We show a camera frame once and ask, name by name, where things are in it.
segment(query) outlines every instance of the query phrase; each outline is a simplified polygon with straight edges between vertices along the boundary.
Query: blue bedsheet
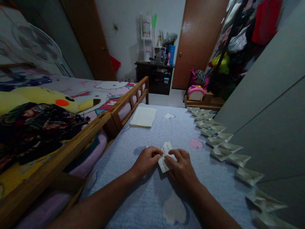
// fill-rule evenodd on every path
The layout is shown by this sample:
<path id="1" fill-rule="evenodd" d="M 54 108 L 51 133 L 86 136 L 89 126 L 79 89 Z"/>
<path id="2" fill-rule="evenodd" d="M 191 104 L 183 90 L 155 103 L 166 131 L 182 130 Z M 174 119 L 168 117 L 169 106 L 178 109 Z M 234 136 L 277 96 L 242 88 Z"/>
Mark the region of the blue bedsheet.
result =
<path id="1" fill-rule="evenodd" d="M 190 153 L 199 180 L 226 211 L 243 228 L 254 228 L 245 200 L 245 194 L 250 188 L 234 178 L 236 167 L 227 162 L 218 162 L 210 155 L 211 148 L 206 145 L 206 138 L 200 135 L 190 112 L 183 108 L 145 104 L 140 106 L 157 109 L 152 128 L 130 127 L 132 118 L 129 119 L 93 168 L 81 199 L 130 169 L 145 146 L 154 145 L 161 148 L 164 142 L 169 141 L 174 149 L 182 148 Z M 167 113 L 175 117 L 166 119 Z M 202 142 L 203 148 L 195 149 L 194 139 Z M 157 164 L 155 169 L 135 186 L 111 218 L 107 228 L 200 228 L 200 224 L 187 198 L 175 187 L 166 173 L 162 174 Z"/>

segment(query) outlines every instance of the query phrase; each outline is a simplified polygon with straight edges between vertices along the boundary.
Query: pink heart print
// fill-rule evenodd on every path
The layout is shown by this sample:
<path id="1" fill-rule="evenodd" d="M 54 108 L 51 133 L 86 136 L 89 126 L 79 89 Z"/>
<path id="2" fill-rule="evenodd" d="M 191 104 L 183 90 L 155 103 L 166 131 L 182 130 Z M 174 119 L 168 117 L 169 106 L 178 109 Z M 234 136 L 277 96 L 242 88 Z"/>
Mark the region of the pink heart print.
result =
<path id="1" fill-rule="evenodd" d="M 198 141 L 195 138 L 192 138 L 192 140 L 190 141 L 190 145 L 193 149 L 197 149 L 197 148 L 203 148 L 203 144 L 201 141 Z"/>

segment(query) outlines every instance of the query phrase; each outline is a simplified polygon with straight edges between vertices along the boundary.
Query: wooden door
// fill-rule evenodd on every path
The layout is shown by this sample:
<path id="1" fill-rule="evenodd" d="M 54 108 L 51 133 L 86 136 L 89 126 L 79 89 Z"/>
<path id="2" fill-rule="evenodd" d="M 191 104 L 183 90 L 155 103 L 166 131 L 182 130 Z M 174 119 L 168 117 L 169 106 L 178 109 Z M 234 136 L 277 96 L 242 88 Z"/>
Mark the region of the wooden door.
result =
<path id="1" fill-rule="evenodd" d="M 186 0 L 172 88 L 186 89 L 190 70 L 205 71 L 229 0 Z"/>
<path id="2" fill-rule="evenodd" d="M 60 0 L 96 80 L 116 81 L 94 0 Z"/>

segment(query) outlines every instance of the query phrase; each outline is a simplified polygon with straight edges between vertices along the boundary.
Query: floor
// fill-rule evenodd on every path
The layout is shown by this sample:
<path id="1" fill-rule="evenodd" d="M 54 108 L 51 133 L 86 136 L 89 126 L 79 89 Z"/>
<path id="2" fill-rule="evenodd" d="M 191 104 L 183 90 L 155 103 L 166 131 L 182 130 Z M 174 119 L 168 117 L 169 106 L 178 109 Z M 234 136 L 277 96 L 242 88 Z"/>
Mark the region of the floor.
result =
<path id="1" fill-rule="evenodd" d="M 185 90 L 171 89 L 169 95 L 149 93 L 149 104 L 168 107 L 183 107 Z"/>

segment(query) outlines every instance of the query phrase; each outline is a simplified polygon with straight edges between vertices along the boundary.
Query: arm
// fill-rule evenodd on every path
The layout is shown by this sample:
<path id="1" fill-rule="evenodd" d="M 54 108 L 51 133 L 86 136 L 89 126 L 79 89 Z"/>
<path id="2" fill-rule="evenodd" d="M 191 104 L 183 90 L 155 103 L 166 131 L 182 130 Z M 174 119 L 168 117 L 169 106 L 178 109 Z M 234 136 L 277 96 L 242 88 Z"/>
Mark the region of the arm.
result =
<path id="1" fill-rule="evenodd" d="M 201 223 L 208 228 L 241 228 L 200 183 L 191 164 L 189 153 L 183 149 L 173 149 L 169 154 L 174 154 L 177 159 L 176 162 L 170 156 L 165 156 L 166 161 L 173 168 L 169 174 L 190 198 Z"/>
<path id="2" fill-rule="evenodd" d="M 162 154 L 160 149 L 153 146 L 144 149 L 130 170 L 60 215 L 48 228 L 104 227 L 130 188 L 149 173 Z"/>

